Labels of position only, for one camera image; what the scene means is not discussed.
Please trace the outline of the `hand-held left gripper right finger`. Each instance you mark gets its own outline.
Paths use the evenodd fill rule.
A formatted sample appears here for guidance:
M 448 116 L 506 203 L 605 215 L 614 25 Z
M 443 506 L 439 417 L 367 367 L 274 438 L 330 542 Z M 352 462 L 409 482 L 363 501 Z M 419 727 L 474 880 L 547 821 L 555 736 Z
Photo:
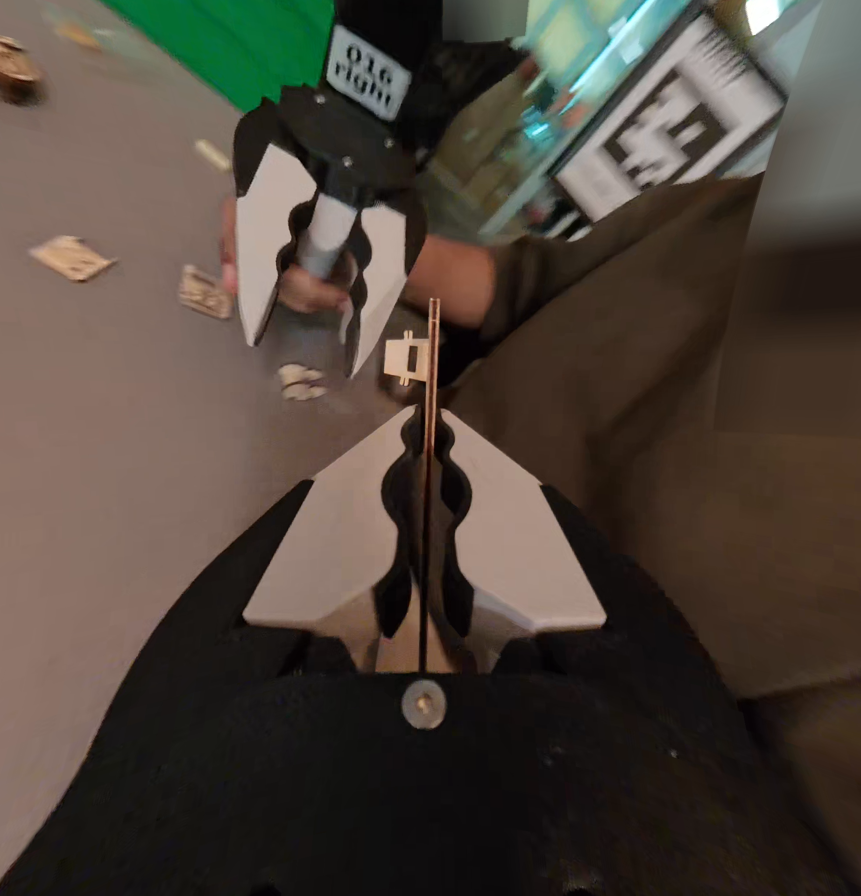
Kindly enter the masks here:
M 512 641 L 600 629 L 606 613 L 543 492 L 542 483 L 448 410 L 447 459 L 469 488 L 454 511 L 454 561 L 470 587 L 467 649 L 490 673 Z

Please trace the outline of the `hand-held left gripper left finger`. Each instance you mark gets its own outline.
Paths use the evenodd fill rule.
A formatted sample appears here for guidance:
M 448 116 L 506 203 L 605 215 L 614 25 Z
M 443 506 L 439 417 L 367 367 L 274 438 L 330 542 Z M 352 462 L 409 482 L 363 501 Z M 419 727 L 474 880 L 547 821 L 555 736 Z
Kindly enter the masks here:
M 399 461 L 413 457 L 407 435 L 422 410 L 398 412 L 313 476 L 299 509 L 242 613 L 253 626 L 339 640 L 361 673 L 376 670 L 384 638 L 377 593 L 404 573 L 413 595 L 408 543 L 383 498 Z

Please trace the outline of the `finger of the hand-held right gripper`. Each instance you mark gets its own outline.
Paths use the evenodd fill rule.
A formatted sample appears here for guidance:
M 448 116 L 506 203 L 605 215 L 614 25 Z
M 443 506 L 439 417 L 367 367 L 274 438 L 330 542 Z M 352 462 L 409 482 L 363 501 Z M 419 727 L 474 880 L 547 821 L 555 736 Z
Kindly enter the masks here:
M 290 216 L 317 192 L 293 154 L 270 143 L 244 196 L 236 201 L 237 300 L 247 345 L 257 346 L 275 304 L 277 256 L 292 243 Z
M 362 211 L 360 224 L 371 255 L 361 274 L 365 298 L 360 306 L 350 300 L 340 325 L 347 379 L 358 374 L 374 351 L 407 279 L 405 216 L 388 206 L 373 206 Z

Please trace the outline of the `wooden puzzle sheet round holes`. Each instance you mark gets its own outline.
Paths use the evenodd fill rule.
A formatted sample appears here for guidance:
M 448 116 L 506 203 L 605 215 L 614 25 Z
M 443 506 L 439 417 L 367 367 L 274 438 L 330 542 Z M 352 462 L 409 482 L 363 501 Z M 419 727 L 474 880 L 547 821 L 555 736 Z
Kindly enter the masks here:
M 419 639 L 418 671 L 428 669 L 430 629 L 432 511 L 434 503 L 433 469 L 436 449 L 436 422 L 438 414 L 438 349 L 440 329 L 440 302 L 433 297 L 428 307 L 427 372 L 425 377 L 425 404 L 423 413 L 423 484 L 422 484 L 422 542 L 421 578 L 419 580 Z

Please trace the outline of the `small wooden part assembly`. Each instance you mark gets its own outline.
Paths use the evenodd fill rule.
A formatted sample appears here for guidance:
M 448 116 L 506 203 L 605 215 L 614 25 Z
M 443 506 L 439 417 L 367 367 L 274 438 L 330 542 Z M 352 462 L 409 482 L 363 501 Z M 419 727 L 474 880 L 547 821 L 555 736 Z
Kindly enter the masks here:
M 281 395 L 288 401 L 310 401 L 327 395 L 325 373 L 303 364 L 284 364 L 277 370 Z

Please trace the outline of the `person's right forearm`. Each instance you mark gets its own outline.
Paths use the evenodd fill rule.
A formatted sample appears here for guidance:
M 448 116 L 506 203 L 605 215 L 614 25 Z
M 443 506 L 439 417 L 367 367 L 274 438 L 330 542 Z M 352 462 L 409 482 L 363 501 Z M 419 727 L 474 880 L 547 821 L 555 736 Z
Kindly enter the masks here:
M 544 308 L 597 350 L 626 337 L 675 349 L 699 329 L 723 327 L 764 173 L 709 175 L 661 185 L 570 242 L 523 237 L 498 247 L 429 237 L 402 301 L 440 303 L 448 325 L 473 331 L 486 352 Z

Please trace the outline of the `person's right hand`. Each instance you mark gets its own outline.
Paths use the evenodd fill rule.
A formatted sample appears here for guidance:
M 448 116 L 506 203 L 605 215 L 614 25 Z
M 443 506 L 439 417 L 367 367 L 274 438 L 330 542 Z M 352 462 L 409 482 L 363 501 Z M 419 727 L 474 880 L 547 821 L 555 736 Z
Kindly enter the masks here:
M 350 286 L 350 279 L 343 271 L 335 272 L 330 279 L 322 279 L 294 264 L 279 279 L 277 301 L 302 315 L 343 311 L 350 302 Z

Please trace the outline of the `small wooden card with slots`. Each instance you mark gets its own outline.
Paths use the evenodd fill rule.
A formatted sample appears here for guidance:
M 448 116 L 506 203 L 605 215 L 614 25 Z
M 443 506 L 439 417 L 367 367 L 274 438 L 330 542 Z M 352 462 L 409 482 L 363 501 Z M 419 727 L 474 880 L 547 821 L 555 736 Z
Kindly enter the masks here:
M 201 272 L 193 264 L 182 267 L 178 300 L 184 307 L 212 319 L 227 321 L 234 314 L 234 299 L 222 282 Z

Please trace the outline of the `green plastic bin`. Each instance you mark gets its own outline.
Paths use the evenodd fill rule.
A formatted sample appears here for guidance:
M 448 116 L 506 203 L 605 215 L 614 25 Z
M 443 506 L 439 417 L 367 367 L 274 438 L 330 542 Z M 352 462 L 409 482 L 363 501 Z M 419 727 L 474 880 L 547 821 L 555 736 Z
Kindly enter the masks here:
M 242 112 L 323 72 L 332 1 L 105 1 Z

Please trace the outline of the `small wooden card square holes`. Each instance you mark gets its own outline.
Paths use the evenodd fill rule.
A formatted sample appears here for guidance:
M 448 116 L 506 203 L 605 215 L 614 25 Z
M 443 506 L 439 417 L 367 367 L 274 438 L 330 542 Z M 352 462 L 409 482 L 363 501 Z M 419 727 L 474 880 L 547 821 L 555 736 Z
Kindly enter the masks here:
M 60 235 L 28 250 L 33 260 L 74 283 L 85 283 L 109 270 L 119 260 L 100 255 L 86 242 Z

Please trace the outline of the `wooden mechanical model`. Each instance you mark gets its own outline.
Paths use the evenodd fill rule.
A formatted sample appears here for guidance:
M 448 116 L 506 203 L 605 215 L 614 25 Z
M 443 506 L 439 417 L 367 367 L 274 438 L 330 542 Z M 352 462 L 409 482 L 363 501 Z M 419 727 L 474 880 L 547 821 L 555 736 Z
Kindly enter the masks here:
M 43 96 L 43 74 L 27 50 L 0 35 L 0 98 L 14 105 L 29 105 Z

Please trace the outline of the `framed marker poster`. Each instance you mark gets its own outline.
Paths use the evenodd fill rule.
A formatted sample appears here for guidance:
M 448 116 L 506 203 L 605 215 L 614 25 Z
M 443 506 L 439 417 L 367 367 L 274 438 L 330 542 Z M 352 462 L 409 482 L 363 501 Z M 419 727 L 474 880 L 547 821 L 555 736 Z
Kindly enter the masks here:
M 725 173 L 774 129 L 786 101 L 776 78 L 695 2 L 550 176 L 595 222 L 651 188 Z

